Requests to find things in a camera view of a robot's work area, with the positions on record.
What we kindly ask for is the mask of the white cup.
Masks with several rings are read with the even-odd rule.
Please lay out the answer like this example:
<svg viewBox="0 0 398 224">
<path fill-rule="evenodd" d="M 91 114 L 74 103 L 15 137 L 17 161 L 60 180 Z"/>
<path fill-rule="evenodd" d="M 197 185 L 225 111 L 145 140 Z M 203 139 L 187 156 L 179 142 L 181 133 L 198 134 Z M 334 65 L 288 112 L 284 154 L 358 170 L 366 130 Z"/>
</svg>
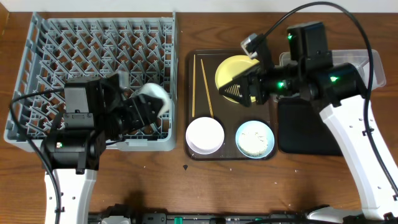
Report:
<svg viewBox="0 0 398 224">
<path fill-rule="evenodd" d="M 172 100 L 169 97 L 169 94 L 160 85 L 156 83 L 144 84 L 138 90 L 138 94 L 145 94 L 154 97 L 156 100 L 162 100 L 163 105 L 159 110 L 159 112 L 157 113 L 158 117 L 161 117 L 164 113 L 168 112 L 172 105 Z"/>
</svg>

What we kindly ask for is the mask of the wooden chopstick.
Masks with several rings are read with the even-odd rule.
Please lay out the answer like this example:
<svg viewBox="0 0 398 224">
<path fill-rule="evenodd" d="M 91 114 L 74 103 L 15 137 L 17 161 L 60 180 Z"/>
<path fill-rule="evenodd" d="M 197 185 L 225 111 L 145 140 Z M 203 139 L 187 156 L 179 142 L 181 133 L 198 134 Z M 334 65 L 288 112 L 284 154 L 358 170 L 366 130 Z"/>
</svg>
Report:
<svg viewBox="0 0 398 224">
<path fill-rule="evenodd" d="M 204 81 L 204 84 L 205 84 L 206 99 L 207 99 L 207 102 L 208 102 L 210 116 L 211 116 L 211 118 L 214 119 L 214 113 L 213 113 L 213 108 L 212 108 L 212 104 L 211 104 L 211 97 L 210 97 L 210 92 L 209 92 L 209 88 L 208 88 L 208 82 L 207 82 L 207 78 L 206 78 L 206 73 L 205 73 L 205 67 L 204 67 L 203 59 L 201 59 L 200 62 L 201 62 L 201 70 L 202 70 L 202 74 L 203 74 L 203 81 Z"/>
<path fill-rule="evenodd" d="M 196 89 L 196 55 L 193 55 L 193 73 L 192 73 L 192 118 L 195 117 L 195 89 Z"/>
</svg>

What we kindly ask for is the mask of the light blue bowl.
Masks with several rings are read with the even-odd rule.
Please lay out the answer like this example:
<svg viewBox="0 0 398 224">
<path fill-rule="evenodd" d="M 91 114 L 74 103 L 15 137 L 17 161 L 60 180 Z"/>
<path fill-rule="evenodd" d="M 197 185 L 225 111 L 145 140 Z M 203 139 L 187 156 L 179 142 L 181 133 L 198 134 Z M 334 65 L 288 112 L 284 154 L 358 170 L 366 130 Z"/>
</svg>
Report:
<svg viewBox="0 0 398 224">
<path fill-rule="evenodd" d="M 235 135 L 238 150 L 250 159 L 265 159 L 274 152 L 275 136 L 271 128 L 261 121 L 247 121 Z"/>
</svg>

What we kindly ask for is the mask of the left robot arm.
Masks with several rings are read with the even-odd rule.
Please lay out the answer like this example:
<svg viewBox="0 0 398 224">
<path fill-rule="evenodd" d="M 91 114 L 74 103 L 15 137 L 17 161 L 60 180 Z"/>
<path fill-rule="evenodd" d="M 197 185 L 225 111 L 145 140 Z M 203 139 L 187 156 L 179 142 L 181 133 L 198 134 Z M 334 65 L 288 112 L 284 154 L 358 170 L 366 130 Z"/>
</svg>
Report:
<svg viewBox="0 0 398 224">
<path fill-rule="evenodd" d="M 109 144 L 142 129 L 168 112 L 172 100 L 147 83 L 126 98 L 128 80 L 74 78 L 64 87 L 66 110 L 53 121 L 40 151 L 50 164 L 45 175 L 46 223 L 88 223 L 100 156 Z"/>
</svg>

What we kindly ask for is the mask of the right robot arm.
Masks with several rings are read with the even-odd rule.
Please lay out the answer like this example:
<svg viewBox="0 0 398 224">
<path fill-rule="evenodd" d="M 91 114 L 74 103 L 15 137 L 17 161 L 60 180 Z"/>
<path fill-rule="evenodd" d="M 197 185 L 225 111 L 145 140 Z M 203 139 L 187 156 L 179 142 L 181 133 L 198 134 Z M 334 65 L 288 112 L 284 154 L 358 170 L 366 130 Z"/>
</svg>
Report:
<svg viewBox="0 0 398 224">
<path fill-rule="evenodd" d="M 312 102 L 340 147 L 361 200 L 357 213 L 326 206 L 291 222 L 396 223 L 397 165 L 373 118 L 372 83 L 353 64 L 333 63 L 323 23 L 291 26 L 287 39 L 292 63 L 283 67 L 271 62 L 265 36 L 244 40 L 242 48 L 259 64 L 220 86 L 219 93 L 244 106 L 262 104 L 271 95 L 297 94 Z"/>
</svg>

